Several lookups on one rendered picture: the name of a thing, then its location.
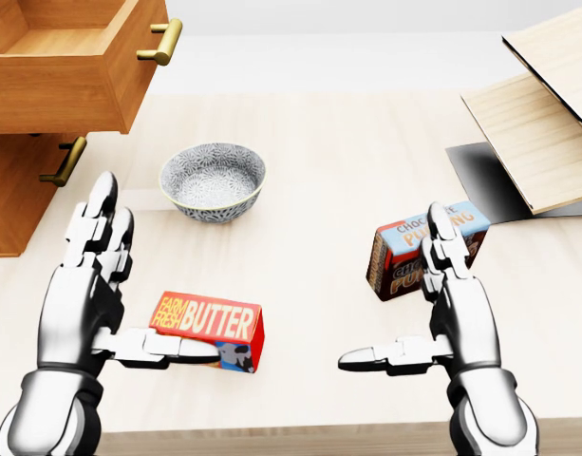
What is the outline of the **pale wooden board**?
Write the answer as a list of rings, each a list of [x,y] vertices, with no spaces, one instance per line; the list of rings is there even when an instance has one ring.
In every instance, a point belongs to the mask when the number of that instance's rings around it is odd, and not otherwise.
[[[532,213],[582,200],[582,126],[536,77],[461,97]]]
[[[582,125],[582,7],[502,42]]]

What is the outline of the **closed wooden drawer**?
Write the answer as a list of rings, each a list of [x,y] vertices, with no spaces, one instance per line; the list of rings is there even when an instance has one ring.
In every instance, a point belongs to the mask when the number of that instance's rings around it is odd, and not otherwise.
[[[12,148],[0,185],[0,203],[10,221],[24,230],[35,229],[58,188],[40,182],[41,174],[55,174],[66,156],[60,143],[72,143],[76,134],[21,135]]]

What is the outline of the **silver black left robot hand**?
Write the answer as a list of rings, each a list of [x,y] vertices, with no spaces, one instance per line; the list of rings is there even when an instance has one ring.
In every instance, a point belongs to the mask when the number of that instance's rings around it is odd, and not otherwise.
[[[116,206],[115,176],[103,172],[66,230],[64,260],[49,282],[38,331],[39,367],[64,367],[98,376],[106,360],[127,368],[166,369],[172,363],[210,364],[216,346],[151,328],[122,330],[119,286],[132,268],[134,218]]]

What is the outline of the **open wooden drawer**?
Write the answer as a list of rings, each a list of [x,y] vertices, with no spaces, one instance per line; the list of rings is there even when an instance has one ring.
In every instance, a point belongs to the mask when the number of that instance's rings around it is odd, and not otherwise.
[[[0,0],[0,134],[130,130],[165,0]]]

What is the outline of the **grey patterned bowl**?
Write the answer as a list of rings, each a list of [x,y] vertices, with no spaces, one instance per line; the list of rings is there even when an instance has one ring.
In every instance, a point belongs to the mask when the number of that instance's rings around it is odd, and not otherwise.
[[[160,189],[185,216],[225,223],[253,207],[265,179],[266,165],[251,149],[214,142],[170,158],[160,171]]]

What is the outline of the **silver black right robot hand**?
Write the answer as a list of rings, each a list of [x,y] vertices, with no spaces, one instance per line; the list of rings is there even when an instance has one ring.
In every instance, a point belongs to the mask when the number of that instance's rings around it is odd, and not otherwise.
[[[422,291],[433,304],[430,339],[401,337],[386,346],[343,354],[342,371],[384,371],[389,376],[416,375],[445,366],[453,377],[460,371],[501,365],[498,331],[488,297],[468,269],[468,249],[443,206],[427,212],[430,235],[420,246]]]

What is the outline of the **chocolate pudding box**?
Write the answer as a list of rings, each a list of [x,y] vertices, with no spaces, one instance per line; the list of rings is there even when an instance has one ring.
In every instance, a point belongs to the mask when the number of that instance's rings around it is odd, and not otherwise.
[[[490,220],[471,202],[446,207],[453,224],[460,228],[471,266],[490,226]],[[421,288],[420,244],[429,236],[427,215],[421,214],[387,224],[376,230],[366,280],[382,301]]]

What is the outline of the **red butter box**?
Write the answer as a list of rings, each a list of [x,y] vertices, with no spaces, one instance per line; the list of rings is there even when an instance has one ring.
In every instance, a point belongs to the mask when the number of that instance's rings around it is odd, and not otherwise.
[[[149,326],[217,346],[229,371],[256,372],[265,340],[259,305],[197,294],[163,293]]]

